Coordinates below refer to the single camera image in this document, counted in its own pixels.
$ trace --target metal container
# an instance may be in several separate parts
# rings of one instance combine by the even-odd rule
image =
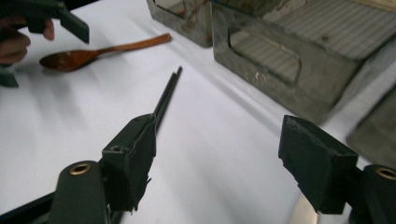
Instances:
[[[367,160],[396,169],[396,86],[360,122],[346,141]]]
[[[350,0],[212,0],[217,62],[316,124],[396,59],[396,13]]]
[[[151,17],[208,48],[212,46],[209,0],[147,0]]]

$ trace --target white table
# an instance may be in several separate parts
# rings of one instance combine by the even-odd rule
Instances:
[[[90,25],[90,45],[57,21],[53,42],[22,30],[32,45],[11,68],[20,87],[0,87],[0,214],[54,191],[67,165],[99,161],[130,119],[154,110],[181,65],[157,136],[152,181],[139,210],[123,223],[287,223],[300,195],[277,157],[288,110],[216,63],[212,49],[153,20],[145,0],[102,0],[74,13]],[[57,51],[167,32],[171,43],[111,55],[68,74],[38,64]],[[395,70],[394,64],[322,128],[345,142]]]

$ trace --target gray metal box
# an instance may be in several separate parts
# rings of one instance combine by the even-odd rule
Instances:
[[[212,46],[209,0],[147,0],[151,17],[201,47]]]
[[[212,0],[214,55],[316,124],[396,59],[396,13],[350,0]]]

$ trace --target human hand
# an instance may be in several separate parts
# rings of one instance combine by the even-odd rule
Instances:
[[[53,22],[51,19],[45,20],[46,28],[43,36],[48,40],[55,37]],[[12,16],[0,20],[1,36],[0,40],[0,63],[17,63],[24,58],[27,53],[27,47],[30,45],[30,39],[18,30],[12,28],[12,25],[26,24],[22,16]]]

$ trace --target spoon bowl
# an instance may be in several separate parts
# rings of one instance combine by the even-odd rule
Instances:
[[[166,43],[171,41],[172,37],[170,34],[159,35],[150,39],[134,42],[131,44],[118,45],[105,49],[87,50],[87,49],[75,49],[59,53],[54,53],[42,58],[40,64],[48,69],[69,72],[93,62],[96,57],[101,54],[109,53],[113,51],[127,51],[133,49],[143,49]]]

